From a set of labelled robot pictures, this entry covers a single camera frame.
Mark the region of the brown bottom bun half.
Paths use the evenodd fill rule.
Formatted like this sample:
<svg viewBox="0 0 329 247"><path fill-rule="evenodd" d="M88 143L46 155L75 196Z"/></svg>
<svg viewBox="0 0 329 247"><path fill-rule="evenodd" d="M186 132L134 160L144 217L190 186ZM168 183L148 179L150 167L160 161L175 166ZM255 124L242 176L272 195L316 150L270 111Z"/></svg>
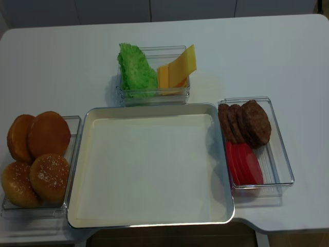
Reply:
<svg viewBox="0 0 329 247"><path fill-rule="evenodd" d="M70 138L71 133L64 118L56 112L47 111L32 121L27 143L34 158L44 154L64 155Z"/></svg>

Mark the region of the upright yellow cheese slice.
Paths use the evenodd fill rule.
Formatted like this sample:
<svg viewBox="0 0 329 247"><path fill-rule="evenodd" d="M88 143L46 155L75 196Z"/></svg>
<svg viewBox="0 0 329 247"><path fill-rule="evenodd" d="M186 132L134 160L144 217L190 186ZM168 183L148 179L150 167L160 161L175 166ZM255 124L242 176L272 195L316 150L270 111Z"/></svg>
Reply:
<svg viewBox="0 0 329 247"><path fill-rule="evenodd" d="M169 87L179 87L196 67L195 47L188 47L177 59L169 63Z"/></svg>

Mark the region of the clear lettuce cheese container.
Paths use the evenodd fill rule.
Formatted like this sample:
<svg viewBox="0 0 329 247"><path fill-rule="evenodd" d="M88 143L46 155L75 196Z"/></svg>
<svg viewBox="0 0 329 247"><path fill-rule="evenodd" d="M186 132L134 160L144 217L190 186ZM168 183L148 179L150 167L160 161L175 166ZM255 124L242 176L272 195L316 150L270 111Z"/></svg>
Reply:
<svg viewBox="0 0 329 247"><path fill-rule="evenodd" d="M163 65L176 60L185 50L185 46L142 47L150 68L155 72ZM125 82L121 68L121 56L118 55L117 97L122 106L132 107L137 105L159 104L185 104L190 95L190 78L187 77L178 87L161 87L160 83L142 82L136 89Z"/></svg>

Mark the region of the large metal baking tray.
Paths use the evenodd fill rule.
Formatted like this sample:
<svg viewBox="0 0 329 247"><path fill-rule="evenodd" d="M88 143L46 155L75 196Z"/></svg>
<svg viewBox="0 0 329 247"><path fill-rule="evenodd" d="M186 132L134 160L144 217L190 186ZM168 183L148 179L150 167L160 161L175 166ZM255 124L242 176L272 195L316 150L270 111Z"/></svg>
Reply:
<svg viewBox="0 0 329 247"><path fill-rule="evenodd" d="M217 108L95 108L84 119L74 228L225 224L235 213Z"/></svg>

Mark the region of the red tomato slice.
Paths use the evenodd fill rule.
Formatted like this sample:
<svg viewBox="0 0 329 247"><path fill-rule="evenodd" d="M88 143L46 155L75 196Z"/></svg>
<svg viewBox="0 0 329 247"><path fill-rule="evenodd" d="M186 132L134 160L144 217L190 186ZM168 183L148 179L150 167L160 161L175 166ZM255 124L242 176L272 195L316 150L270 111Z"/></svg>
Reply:
<svg viewBox="0 0 329 247"><path fill-rule="evenodd" d="M248 184L261 185L264 183L263 174L256 155L253 150L246 145L243 149L246 160L246 173L248 174Z"/></svg>
<svg viewBox="0 0 329 247"><path fill-rule="evenodd" d="M238 177L238 184L240 186L242 186L245 182L244 180L244 175L243 175L243 171L241 169L241 160L240 160L240 156L239 156L239 151L238 151L238 145L237 144L233 144L232 145L232 156L233 156L233 160L234 160L234 167L236 170L236 175Z"/></svg>
<svg viewBox="0 0 329 247"><path fill-rule="evenodd" d="M239 169L241 173L240 183L241 185L250 185L250 177L248 172L245 171L245 157L243 152L241 151L242 144L237 144L236 146L236 154L237 154L237 162L239 164Z"/></svg>
<svg viewBox="0 0 329 247"><path fill-rule="evenodd" d="M231 142L226 142L226 152L227 152L227 158L228 158L228 165L229 165L229 169L234 181L235 185L239 185L238 184L238 177L236 175L236 170L234 167L234 160L233 160L233 156L232 156L232 143Z"/></svg>

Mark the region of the front brown beef patty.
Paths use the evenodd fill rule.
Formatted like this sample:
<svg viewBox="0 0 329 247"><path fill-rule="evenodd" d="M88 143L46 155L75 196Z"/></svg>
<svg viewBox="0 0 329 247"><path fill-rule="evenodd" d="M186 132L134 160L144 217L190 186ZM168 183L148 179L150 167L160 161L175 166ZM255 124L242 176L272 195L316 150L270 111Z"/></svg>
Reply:
<svg viewBox="0 0 329 247"><path fill-rule="evenodd" d="M264 109L255 100L250 100L242 106L242 117L255 148L266 145L270 140L271 125Z"/></svg>

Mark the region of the sesame top bun left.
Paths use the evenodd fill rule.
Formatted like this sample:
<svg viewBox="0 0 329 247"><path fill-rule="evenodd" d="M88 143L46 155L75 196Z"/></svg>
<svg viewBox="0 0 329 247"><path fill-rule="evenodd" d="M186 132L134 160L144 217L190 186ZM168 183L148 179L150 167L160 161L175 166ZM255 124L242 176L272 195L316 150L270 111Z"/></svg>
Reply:
<svg viewBox="0 0 329 247"><path fill-rule="evenodd" d="M35 208L42 203L31 186L29 172L30 165L18 161L7 165L2 172L2 188L15 206Z"/></svg>

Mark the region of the brown beef patty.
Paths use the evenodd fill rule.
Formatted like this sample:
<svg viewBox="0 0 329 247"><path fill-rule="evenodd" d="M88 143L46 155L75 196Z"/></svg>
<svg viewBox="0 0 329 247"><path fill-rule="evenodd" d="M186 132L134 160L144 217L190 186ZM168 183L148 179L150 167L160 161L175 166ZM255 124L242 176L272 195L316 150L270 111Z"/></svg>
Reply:
<svg viewBox="0 0 329 247"><path fill-rule="evenodd" d="M242 135L242 137L244 138L245 142L250 146L250 147L254 147L254 142L251 138L251 136L249 135L243 117L242 117L242 107L240 105L238 105L237 109L236 109L236 119L237 119L237 123L239 125L239 130L240 133Z"/></svg>
<svg viewBox="0 0 329 247"><path fill-rule="evenodd" d="M270 140L271 125L264 109L255 100L250 100L242 106L242 117L255 148L266 145Z"/></svg>
<svg viewBox="0 0 329 247"><path fill-rule="evenodd" d="M235 136L231 131L230 124L228 121L228 111L229 106L227 104L220 104L218 106L218 118L226 141L231 142L232 144L236 144L237 142Z"/></svg>
<svg viewBox="0 0 329 247"><path fill-rule="evenodd" d="M231 128L231 131L236 139L236 142L238 144L242 144L245 142L241 132L240 132L240 129L239 129L239 124L238 124L238 121L237 121L237 118L236 118L236 113L239 109L239 105L237 104L232 104L230 107L229 107L229 110L228 110L228 121L229 121L229 124L230 124L230 128Z"/></svg>

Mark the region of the white parchment paper sheet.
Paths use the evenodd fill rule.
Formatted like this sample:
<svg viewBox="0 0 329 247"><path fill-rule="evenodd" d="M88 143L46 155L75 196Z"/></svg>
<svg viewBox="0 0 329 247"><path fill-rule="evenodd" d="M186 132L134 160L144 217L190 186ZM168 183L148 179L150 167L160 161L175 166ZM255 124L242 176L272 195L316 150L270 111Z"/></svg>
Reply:
<svg viewBox="0 0 329 247"><path fill-rule="evenodd" d="M106 225L226 221L207 114L92 123L77 217Z"/></svg>

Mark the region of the green lettuce leaf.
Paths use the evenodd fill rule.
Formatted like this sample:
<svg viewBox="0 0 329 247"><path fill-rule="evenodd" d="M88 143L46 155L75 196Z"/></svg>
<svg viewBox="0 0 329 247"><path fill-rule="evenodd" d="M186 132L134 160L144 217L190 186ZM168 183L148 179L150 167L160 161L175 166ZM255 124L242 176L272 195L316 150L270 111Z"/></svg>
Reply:
<svg viewBox="0 0 329 247"><path fill-rule="evenodd" d="M117 60L123 79L121 89L126 98L150 98L158 89L157 74L136 45L121 43Z"/></svg>

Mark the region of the rear brown beef patty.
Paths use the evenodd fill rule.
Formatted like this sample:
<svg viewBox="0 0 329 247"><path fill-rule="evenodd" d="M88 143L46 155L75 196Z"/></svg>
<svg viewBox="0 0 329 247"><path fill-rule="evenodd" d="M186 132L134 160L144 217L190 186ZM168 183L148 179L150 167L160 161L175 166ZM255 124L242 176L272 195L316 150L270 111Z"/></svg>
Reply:
<svg viewBox="0 0 329 247"><path fill-rule="evenodd" d="M231 142L232 144L236 144L237 142L235 136L231 131L230 124L228 121L228 111L229 106L227 104L220 104L218 106L218 118L226 141Z"/></svg>

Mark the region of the front red tomato slice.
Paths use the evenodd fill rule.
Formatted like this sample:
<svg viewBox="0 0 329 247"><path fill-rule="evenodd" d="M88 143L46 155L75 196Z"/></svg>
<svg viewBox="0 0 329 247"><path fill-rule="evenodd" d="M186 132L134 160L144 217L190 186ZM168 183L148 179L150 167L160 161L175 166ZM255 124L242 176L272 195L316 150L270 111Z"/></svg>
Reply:
<svg viewBox="0 0 329 247"><path fill-rule="evenodd" d="M243 149L246 160L246 173L248 174L248 184L261 185L264 183L263 174L256 155L253 150L246 145Z"/></svg>

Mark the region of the rear red tomato slice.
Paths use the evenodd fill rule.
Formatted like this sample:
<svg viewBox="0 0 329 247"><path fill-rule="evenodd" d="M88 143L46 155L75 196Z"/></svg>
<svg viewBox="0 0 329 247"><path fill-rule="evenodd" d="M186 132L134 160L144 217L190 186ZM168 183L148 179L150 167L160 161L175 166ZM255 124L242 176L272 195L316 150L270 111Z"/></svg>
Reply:
<svg viewBox="0 0 329 247"><path fill-rule="evenodd" d="M228 165L229 165L229 169L234 181L235 185L239 185L238 184L238 177L236 175L236 170L234 167L234 160L233 160L233 156L232 156L232 143L231 142L226 142L226 152L227 152L227 158L228 158Z"/></svg>

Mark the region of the sesame bun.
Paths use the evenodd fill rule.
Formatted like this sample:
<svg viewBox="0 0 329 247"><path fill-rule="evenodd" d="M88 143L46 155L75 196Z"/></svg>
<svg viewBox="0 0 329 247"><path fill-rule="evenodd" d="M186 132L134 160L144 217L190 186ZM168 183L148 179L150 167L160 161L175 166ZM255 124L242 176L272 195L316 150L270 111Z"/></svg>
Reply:
<svg viewBox="0 0 329 247"><path fill-rule="evenodd" d="M52 203L65 198L70 164L58 154L44 154L31 165L29 179L38 196Z"/></svg>
<svg viewBox="0 0 329 247"><path fill-rule="evenodd" d="M35 208L42 203L31 186L29 172L30 165L18 161L7 165L2 172L2 188L15 206Z"/></svg>

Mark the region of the clear bun container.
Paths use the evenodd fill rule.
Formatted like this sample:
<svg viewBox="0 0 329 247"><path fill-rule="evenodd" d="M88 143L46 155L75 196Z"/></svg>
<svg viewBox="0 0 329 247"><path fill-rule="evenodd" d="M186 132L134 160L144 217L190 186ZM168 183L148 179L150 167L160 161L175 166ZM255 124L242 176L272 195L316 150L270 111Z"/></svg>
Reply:
<svg viewBox="0 0 329 247"><path fill-rule="evenodd" d="M82 120L79 116L63 117L70 129L71 138L68 148L64 154L64 158L69 163L69 177L66 186L64 200L59 203L51 203L43 201L41 206L35 208L22 208L12 204L9 199L4 196L1 207L1 217L8 219L52 219L65 218L69 206L70 192L72 188L73 176L76 168L76 160L81 140Z"/></svg>

